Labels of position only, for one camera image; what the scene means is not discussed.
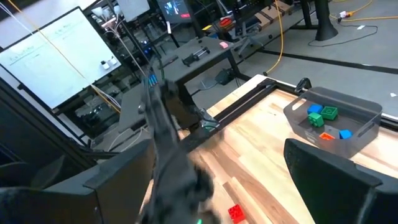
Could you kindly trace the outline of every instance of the gray plastic bin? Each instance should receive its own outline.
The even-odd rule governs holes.
[[[293,110],[296,103],[301,106]],[[325,125],[316,128],[308,122],[307,110],[312,104],[338,108],[334,121],[325,120]],[[338,93],[322,87],[307,90],[284,108],[284,114],[293,132],[320,149],[350,158],[377,137],[381,120],[382,106],[357,97]],[[324,140],[319,135],[324,132],[349,129],[353,136],[349,139]]]

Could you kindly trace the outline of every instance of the wooden table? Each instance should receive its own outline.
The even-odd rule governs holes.
[[[256,75],[208,112],[216,115],[266,77]],[[213,177],[212,207],[223,223],[228,209],[240,204],[246,223],[314,223],[296,189],[283,157],[286,138],[295,135],[283,108],[296,96],[276,90],[190,153]],[[358,164],[398,178],[398,134],[381,128],[379,136],[352,157]]]

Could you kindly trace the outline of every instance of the gray carpet floor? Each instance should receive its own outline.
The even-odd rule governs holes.
[[[331,2],[330,11],[332,14],[337,14],[341,11],[352,11],[366,3],[367,1],[362,0],[348,0],[340,3]],[[373,4],[355,14],[354,18],[394,16],[394,12],[398,12],[398,4],[396,4],[394,0],[374,0]],[[297,11],[291,16],[285,16],[282,20],[284,30],[287,30],[301,19],[301,11]],[[315,14],[312,15],[312,19],[313,23],[316,24],[317,20]],[[339,34],[326,42],[315,42],[313,44],[333,44],[373,32],[371,27],[357,30],[355,27],[342,27],[335,22],[333,22],[333,24],[338,29]],[[394,59],[398,58],[398,53],[393,50],[396,41],[394,38],[398,35],[398,30],[396,29],[398,19],[359,22],[357,25],[378,26],[378,32],[375,35],[348,44],[335,45],[332,47],[309,47],[307,44],[315,38],[315,30],[288,30],[284,35],[284,52],[354,63],[364,63],[368,65],[392,68],[398,67],[398,64],[394,63]],[[269,34],[277,37],[279,33],[279,24],[275,22],[264,29],[257,38],[262,43],[266,44],[265,49],[280,51],[280,38],[276,38],[273,41],[268,38]],[[182,42],[195,36],[192,30],[185,30],[175,35],[177,40],[181,40]],[[163,44],[163,48],[167,53],[172,51],[175,47],[173,43],[166,42]],[[252,54],[255,49],[256,47],[246,49],[243,53],[244,57]],[[241,72],[251,77],[256,74],[262,74],[264,71],[271,68],[277,59],[278,56],[259,52],[256,52],[253,56],[243,61],[236,56],[236,61],[239,62]],[[229,63],[224,61],[206,72],[203,72],[201,75],[186,83],[189,92],[193,93],[199,89],[201,87],[201,80],[215,77],[222,68],[228,67]],[[278,66],[269,76],[292,84],[296,84],[303,77],[308,77],[311,79],[313,86],[323,86],[358,98],[375,101],[383,106],[384,113],[398,117],[398,96],[393,97],[394,94],[398,95],[398,75],[282,57]],[[193,99],[200,108],[208,109],[236,88],[235,82],[231,82],[226,86],[217,85],[209,90],[200,91],[193,96]],[[139,131],[133,133],[130,130],[119,134],[116,130],[110,129],[101,138],[101,141],[97,142],[95,148],[109,149],[111,144],[115,145],[127,138],[128,140],[115,151],[121,151],[128,146],[136,144],[142,139],[149,138],[149,135],[145,131],[141,132],[140,135]]]

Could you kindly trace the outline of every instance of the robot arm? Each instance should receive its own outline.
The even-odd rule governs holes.
[[[140,112],[145,114],[152,133],[157,162],[152,194],[144,205],[140,223],[195,224],[198,219],[219,223],[212,211],[198,212],[200,204],[213,195],[213,183],[180,147],[180,138],[168,108],[174,113],[189,113],[188,108],[178,103],[176,84],[169,81],[151,87],[145,84]]]

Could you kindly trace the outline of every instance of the green lego brick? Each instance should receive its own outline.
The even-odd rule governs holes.
[[[322,127],[325,124],[322,116],[317,113],[310,113],[310,115],[308,116],[308,121],[312,126],[316,128]]]
[[[322,118],[323,119],[328,119],[333,121],[337,117],[337,108],[331,107],[331,106],[326,106],[321,112]]]

